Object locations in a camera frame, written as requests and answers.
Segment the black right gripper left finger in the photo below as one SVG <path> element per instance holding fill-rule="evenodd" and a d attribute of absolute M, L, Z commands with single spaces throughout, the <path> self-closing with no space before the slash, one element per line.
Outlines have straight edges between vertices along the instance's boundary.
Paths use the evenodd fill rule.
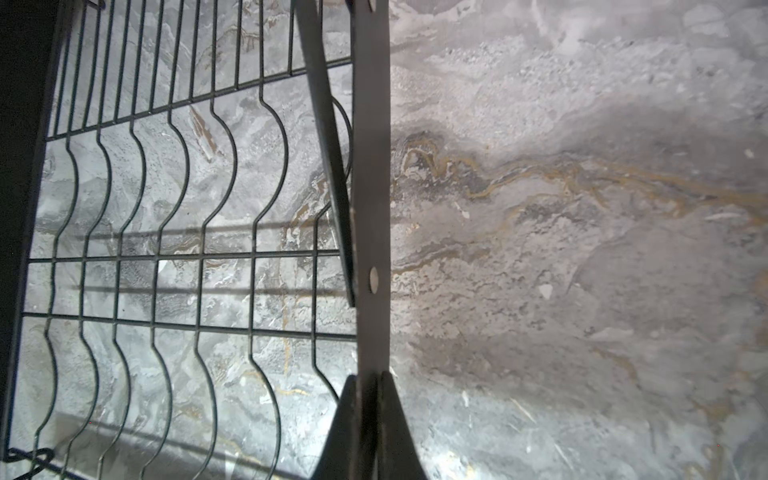
<path fill-rule="evenodd" d="M 312 480 L 354 478 L 357 377 L 347 377 Z"/>

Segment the black wire dish rack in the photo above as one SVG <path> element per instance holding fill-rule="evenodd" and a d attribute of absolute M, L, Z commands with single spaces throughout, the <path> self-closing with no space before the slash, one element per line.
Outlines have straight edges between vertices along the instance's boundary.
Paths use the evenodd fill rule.
<path fill-rule="evenodd" d="M 385 1 L 1 5 L 1 475 L 377 467 Z"/>

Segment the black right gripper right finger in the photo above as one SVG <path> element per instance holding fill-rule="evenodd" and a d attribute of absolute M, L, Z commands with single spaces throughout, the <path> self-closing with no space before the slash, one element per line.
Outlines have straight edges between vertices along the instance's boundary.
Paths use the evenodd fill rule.
<path fill-rule="evenodd" d="M 376 456 L 378 479 L 427 479 L 390 372 L 378 381 Z"/>

